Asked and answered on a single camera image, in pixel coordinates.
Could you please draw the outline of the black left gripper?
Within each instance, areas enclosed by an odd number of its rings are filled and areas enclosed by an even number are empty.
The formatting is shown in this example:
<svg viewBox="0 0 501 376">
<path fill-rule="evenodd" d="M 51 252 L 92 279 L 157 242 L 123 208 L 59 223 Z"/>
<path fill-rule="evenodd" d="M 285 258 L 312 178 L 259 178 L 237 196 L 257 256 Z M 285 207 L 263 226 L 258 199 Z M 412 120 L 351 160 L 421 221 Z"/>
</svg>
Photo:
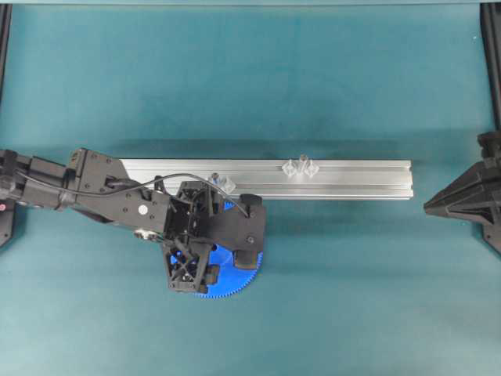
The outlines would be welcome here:
<svg viewBox="0 0 501 376">
<path fill-rule="evenodd" d="M 219 213 L 219 193 L 201 181 L 182 182 L 176 194 L 170 194 L 163 183 L 162 193 L 168 196 L 161 244 L 168 287 L 208 293 L 220 273 L 219 265 L 210 264 L 216 246 L 207 230 L 209 219 Z"/>
</svg>

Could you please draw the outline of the black right gripper lattice finger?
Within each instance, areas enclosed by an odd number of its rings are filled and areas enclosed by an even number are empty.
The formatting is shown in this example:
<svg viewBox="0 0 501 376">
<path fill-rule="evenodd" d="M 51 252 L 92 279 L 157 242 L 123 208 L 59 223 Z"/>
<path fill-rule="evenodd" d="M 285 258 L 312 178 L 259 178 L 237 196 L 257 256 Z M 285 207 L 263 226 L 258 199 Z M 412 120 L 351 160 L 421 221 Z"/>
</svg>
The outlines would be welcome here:
<svg viewBox="0 0 501 376">
<path fill-rule="evenodd" d="M 427 215 L 500 225 L 500 160 L 486 158 L 424 204 Z"/>
</svg>

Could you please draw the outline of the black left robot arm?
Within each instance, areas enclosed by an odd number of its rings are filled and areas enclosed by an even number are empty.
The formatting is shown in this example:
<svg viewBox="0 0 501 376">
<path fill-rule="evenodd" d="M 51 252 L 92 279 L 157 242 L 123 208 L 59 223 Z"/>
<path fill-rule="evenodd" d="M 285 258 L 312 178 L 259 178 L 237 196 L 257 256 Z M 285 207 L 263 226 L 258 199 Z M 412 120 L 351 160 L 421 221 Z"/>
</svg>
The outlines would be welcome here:
<svg viewBox="0 0 501 376">
<path fill-rule="evenodd" d="M 170 289 L 206 294 L 220 267 L 210 263 L 217 244 L 204 219 L 224 209 L 219 192 L 206 183 L 184 182 L 170 195 L 162 179 L 139 183 L 121 160 L 96 151 L 75 150 L 68 164 L 1 152 L 1 242 L 10 237 L 17 205 L 76 211 L 96 222 L 131 230 L 160 244 Z"/>
</svg>

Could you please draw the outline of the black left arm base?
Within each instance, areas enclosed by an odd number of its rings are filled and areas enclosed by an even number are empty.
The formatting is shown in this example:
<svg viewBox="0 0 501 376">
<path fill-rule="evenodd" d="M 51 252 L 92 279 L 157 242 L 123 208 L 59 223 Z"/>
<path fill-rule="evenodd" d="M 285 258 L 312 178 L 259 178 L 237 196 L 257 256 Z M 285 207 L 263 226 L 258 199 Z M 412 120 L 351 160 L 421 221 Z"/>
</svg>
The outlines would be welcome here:
<svg viewBox="0 0 501 376">
<path fill-rule="evenodd" d="M 0 246 L 6 245 L 13 236 L 16 202 L 12 199 L 1 200 Z"/>
</svg>

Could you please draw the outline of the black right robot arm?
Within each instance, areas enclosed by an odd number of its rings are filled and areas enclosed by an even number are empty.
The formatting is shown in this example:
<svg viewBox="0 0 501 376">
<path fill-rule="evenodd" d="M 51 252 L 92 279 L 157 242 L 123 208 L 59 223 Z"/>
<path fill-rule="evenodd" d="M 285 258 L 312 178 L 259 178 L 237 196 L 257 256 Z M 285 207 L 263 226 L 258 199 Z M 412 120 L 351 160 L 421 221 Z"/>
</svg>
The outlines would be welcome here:
<svg viewBox="0 0 501 376">
<path fill-rule="evenodd" d="M 500 252 L 500 132 L 478 136 L 482 160 L 424 204 L 428 215 L 476 222 L 484 241 Z"/>
</svg>

